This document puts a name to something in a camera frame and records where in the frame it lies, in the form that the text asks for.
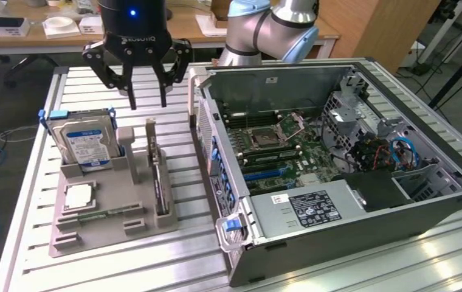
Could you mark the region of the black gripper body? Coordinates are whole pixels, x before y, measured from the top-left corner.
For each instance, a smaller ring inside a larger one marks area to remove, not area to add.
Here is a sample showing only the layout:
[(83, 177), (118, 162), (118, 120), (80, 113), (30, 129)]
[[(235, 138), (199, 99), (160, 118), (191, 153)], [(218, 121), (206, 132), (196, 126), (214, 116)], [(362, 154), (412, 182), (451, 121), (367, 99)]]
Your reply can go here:
[(126, 64), (152, 65), (172, 47), (166, 1), (99, 1), (104, 47)]

